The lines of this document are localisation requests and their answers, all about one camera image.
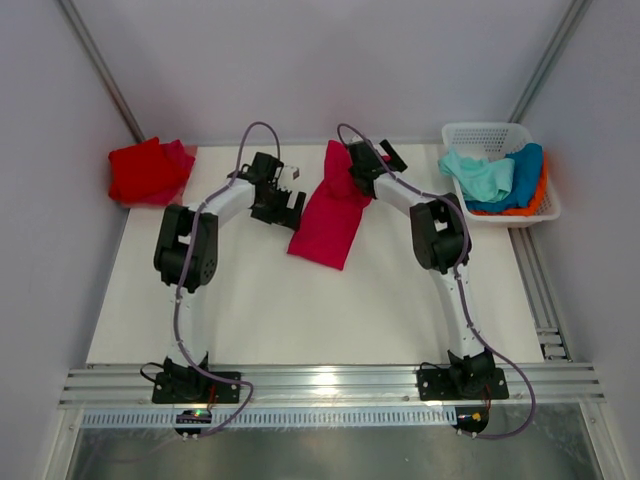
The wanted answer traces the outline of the magenta t shirt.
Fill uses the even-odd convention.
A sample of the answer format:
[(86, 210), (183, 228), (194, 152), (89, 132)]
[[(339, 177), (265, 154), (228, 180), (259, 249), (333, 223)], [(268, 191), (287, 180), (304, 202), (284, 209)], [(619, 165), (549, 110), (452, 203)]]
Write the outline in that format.
[(346, 147), (328, 142), (323, 179), (301, 215), (300, 226), (287, 253), (342, 271), (362, 220), (372, 199), (356, 187), (349, 172), (351, 157)]

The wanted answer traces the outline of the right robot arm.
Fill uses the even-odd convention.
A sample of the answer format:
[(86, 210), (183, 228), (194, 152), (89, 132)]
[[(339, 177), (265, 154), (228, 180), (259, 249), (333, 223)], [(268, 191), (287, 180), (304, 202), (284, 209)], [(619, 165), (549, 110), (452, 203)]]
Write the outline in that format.
[(452, 195), (426, 193), (410, 184), (401, 175), (406, 165), (399, 155), (387, 141), (382, 147), (389, 156), (387, 161), (369, 141), (349, 144), (350, 175), (365, 196), (409, 217), (414, 256), (431, 274), (445, 312), (450, 341), (448, 385), (456, 397), (469, 399), (484, 385), (482, 370), (473, 364), (484, 348), (473, 332), (473, 317), (465, 298), (468, 229)]

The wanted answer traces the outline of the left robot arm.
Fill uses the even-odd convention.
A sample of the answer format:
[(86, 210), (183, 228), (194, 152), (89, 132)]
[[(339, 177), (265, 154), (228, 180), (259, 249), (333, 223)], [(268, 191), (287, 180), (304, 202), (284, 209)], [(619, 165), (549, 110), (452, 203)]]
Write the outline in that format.
[(299, 175), (297, 167), (258, 152), (201, 203), (164, 210), (153, 265), (161, 282), (174, 289), (172, 340), (153, 380), (153, 403), (240, 401), (248, 382), (237, 371), (212, 372), (204, 340), (206, 289), (218, 267), (219, 233), (245, 210), (263, 223), (298, 230), (306, 194), (294, 193), (291, 183)]

